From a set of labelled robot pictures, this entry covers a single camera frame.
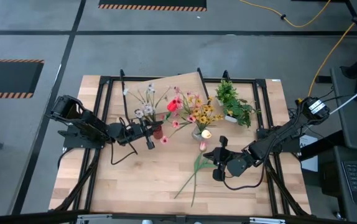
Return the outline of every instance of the green leafy plant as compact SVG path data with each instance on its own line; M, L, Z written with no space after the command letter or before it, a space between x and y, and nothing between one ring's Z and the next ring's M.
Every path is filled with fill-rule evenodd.
M251 125L251 114L260 113L260 110L255 110L246 100L231 99L224 104L223 112L238 120L238 124L247 127Z
M174 197L174 199L177 198L177 196L180 195L181 191L184 189L184 187L190 182L190 180L192 179L192 177L194 178L194 182L193 182L193 194L192 194L192 202L191 202L191 207L193 205L193 201L195 200L195 192L197 191L197 172L200 169L203 168L215 168L216 166L214 164L210 164L208 163L208 159L207 158L203 158L203 160L201 161L202 158L202 152L199 153L197 159L195 160L195 162L193 163L193 174L191 175L190 178L188 178L188 180L186 181L186 183L183 185L183 187L179 190L179 192L177 192L176 196Z
M235 99L238 96L236 88L233 87L231 81L222 80L221 84L217 88L217 98L223 104Z

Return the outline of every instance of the brown pot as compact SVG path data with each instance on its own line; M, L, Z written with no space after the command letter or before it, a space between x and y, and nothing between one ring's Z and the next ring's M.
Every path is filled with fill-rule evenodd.
M155 129L155 131L152 133L152 135L154 136L154 138L155 138L156 140L161 139L161 138L164 136L164 132L162 131L162 126L159 125L159 126Z

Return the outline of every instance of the white cable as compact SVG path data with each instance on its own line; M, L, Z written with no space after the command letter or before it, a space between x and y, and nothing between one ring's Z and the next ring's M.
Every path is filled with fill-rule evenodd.
M351 100L353 100L354 98L357 97L357 94L355 94L353 97L351 97L348 101L346 101L346 103L343 103L342 105L340 105L338 108L336 108L334 111L332 111L329 115L332 115L334 112L340 110L342 107L346 106L346 104L348 104Z

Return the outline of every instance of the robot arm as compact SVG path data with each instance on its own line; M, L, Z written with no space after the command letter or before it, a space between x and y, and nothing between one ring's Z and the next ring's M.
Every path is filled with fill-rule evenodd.
M235 177L239 177L247 168L259 166L266 162L272 148L283 143L298 129L308 125L318 125L329 117L329 108L318 98L308 97L297 103L297 116L282 127L271 130L265 138L258 139L242 149L233 152L226 149L228 140L220 136L221 147L203 156L213 161L217 169L213 171L213 178L217 181L225 180L225 168Z

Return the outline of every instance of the potted plant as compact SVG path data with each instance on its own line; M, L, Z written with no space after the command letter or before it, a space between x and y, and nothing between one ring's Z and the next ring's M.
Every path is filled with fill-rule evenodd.
M233 87L233 83L231 81L222 80L218 88L217 92L217 100L220 106L223 106L225 103L230 100L235 99L238 96L236 92L236 88Z
M255 110L246 100L232 99L224 104L223 112L226 115L225 119L227 121L238 123L240 126L245 124L247 127L250 127L250 115L252 113L259 113L260 111Z
M123 95L126 96L127 94L130 94L134 96L137 100L139 100L142 104L142 108L138 108L135 110L135 114L137 118L143 118L146 119L150 122L156 122L156 108L158 107L159 102L162 99L165 99L167 101L167 95L166 93L171 89L169 87L165 93L159 98L159 100L155 100L155 89L154 89L154 84L150 83L148 85L148 88L144 94L144 96L141 94L139 90L137 90L138 95L135 95L129 91L128 88L123 90ZM158 126L157 129L152 133L155 139L161 139L163 134L162 126Z

